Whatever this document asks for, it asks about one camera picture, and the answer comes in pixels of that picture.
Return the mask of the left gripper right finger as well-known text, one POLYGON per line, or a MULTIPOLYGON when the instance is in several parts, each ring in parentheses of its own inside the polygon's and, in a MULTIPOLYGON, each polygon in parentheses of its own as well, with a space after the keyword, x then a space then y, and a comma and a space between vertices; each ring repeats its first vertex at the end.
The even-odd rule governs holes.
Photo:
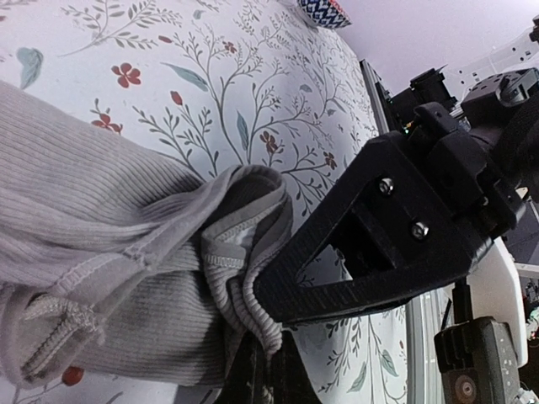
POLYGON ((274 403, 319 404, 291 332, 282 333, 282 345, 273 356, 274 403))

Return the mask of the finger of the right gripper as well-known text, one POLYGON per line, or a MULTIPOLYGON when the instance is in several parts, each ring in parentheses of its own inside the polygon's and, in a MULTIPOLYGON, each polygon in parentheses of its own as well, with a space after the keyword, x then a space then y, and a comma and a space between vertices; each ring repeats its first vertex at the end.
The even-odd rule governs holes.
POLYGON ((412 299, 466 277, 488 251, 490 237, 468 216, 456 216, 440 193, 425 160, 404 136, 391 133, 368 141, 280 253, 253 284, 258 303, 283 324, 301 324, 373 314, 396 300, 412 299), (409 190, 397 196, 397 174, 383 154, 392 154, 409 190), (412 284, 382 298, 379 284, 394 264, 396 246, 389 241, 388 211, 400 208, 411 234, 424 244, 404 269, 412 284), (301 287, 296 277, 325 248, 344 256, 345 281, 301 287))

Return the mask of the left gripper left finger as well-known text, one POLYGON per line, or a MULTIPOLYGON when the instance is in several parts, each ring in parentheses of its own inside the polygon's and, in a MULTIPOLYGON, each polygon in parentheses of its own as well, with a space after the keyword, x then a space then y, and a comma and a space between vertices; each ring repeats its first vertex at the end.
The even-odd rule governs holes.
POLYGON ((218 396, 222 404, 266 403, 264 393, 266 358, 259 340, 250 332, 243 335, 225 384, 218 396))

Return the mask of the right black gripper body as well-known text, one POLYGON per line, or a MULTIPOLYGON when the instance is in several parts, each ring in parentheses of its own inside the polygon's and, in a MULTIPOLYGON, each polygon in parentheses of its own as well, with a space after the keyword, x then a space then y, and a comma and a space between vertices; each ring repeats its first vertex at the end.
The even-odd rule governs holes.
POLYGON ((524 215, 520 186, 538 198, 538 70, 487 77, 461 102, 444 79, 416 77, 399 95, 399 121, 456 216, 499 236, 524 215))

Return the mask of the taupe underwear cream waistband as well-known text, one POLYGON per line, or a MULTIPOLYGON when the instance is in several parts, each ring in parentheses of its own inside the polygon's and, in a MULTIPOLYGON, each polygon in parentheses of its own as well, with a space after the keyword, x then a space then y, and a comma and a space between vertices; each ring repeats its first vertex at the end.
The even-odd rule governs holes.
POLYGON ((244 333, 281 325, 253 283, 291 235, 275 170, 203 183, 172 159, 1 86, 1 373, 67 368, 220 385, 244 333))

